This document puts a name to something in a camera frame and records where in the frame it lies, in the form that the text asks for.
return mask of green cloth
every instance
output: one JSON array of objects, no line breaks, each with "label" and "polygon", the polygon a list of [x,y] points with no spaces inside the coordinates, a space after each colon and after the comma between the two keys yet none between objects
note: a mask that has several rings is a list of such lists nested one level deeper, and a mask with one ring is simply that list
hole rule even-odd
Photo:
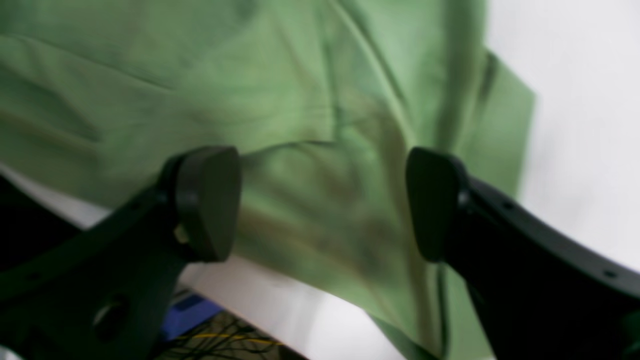
[{"label": "green cloth", "polygon": [[235,145],[234,251],[399,349],[479,359],[463,281],[417,252],[404,161],[452,152],[515,194],[532,94],[483,28],[482,1],[0,0],[0,161],[115,207],[168,157]]}]

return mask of yellow wire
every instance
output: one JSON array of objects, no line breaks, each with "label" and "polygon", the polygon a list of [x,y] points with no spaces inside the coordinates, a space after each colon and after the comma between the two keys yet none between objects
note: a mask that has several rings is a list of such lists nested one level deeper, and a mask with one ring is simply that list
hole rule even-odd
[{"label": "yellow wire", "polygon": [[247,341],[252,341],[254,343],[260,343],[260,344],[274,344],[274,345],[284,345],[283,343],[279,343],[277,341],[269,341],[269,340],[262,340],[262,339],[251,339],[251,338],[247,338],[246,336],[240,336],[240,335],[234,335],[231,336],[229,334],[197,334],[194,336],[178,336],[176,339],[201,339],[201,338],[232,338],[232,339],[238,339],[238,340],[247,340]]}]

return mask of mounting hole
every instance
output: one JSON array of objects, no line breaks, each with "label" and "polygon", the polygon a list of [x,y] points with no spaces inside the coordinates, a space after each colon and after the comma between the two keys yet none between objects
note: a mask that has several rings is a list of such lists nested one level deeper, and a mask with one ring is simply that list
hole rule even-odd
[{"label": "mounting hole", "polygon": [[123,295],[111,297],[93,316],[95,337],[107,342],[118,336],[126,324],[129,308],[129,301]]},{"label": "mounting hole", "polygon": [[38,281],[41,278],[42,278],[42,274],[39,272],[32,272],[26,277],[27,281]]},{"label": "mounting hole", "polygon": [[614,273],[611,270],[604,270],[604,275],[610,279],[615,279],[618,277],[618,274]]}]

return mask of wire bundle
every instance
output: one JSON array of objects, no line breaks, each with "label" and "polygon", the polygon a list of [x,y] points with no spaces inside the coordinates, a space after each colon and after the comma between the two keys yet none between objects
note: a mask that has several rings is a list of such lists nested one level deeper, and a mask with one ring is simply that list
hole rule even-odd
[{"label": "wire bundle", "polygon": [[[217,323],[226,325],[215,331]],[[157,360],[244,360],[242,353],[256,354],[260,360],[268,360],[266,354],[280,345],[244,321],[222,312],[167,343]]]}]

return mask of blue object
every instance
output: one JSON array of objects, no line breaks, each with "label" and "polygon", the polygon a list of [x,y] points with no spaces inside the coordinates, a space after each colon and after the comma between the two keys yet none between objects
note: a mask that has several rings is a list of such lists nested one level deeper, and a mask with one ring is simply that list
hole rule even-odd
[{"label": "blue object", "polygon": [[210,317],[222,311],[222,307],[192,294],[175,303],[167,312],[161,330],[162,341],[171,341]]}]

